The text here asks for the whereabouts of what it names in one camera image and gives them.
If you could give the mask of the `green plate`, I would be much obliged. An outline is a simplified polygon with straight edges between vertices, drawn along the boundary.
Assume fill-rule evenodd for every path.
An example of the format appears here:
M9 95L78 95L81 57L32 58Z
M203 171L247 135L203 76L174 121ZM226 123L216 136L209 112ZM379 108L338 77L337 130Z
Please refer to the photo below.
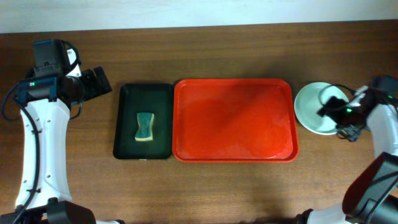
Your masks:
M336 123L329 117L321 117L317 112L322 108L319 93L329 83L314 82L304 86L295 97L294 111L297 119L303 127L309 131L321 135L333 135L337 133Z

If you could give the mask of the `yellow green sponge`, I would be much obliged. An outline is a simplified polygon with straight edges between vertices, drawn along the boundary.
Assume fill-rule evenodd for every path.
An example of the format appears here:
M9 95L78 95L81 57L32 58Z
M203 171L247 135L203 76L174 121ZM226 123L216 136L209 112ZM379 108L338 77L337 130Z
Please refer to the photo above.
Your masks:
M138 130L135 134L136 141L153 140L154 113L141 112L137 114Z

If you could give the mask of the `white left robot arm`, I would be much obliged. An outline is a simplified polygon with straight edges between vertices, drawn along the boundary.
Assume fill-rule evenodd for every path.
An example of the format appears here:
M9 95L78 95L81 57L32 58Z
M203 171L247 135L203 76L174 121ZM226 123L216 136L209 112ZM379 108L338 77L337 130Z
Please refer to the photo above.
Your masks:
M111 91L102 67L27 78L14 102L24 125L22 182L14 212L1 223L97 223L94 213L72 202L66 171L70 108Z

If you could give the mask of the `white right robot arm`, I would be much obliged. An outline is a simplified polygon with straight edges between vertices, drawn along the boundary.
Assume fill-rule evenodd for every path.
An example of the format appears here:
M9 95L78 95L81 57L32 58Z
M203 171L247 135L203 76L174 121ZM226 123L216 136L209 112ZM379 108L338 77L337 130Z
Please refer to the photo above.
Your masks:
M368 116L374 149L379 154L350 185L341 203L324 210L308 209L294 223L397 223L397 108L381 95Z

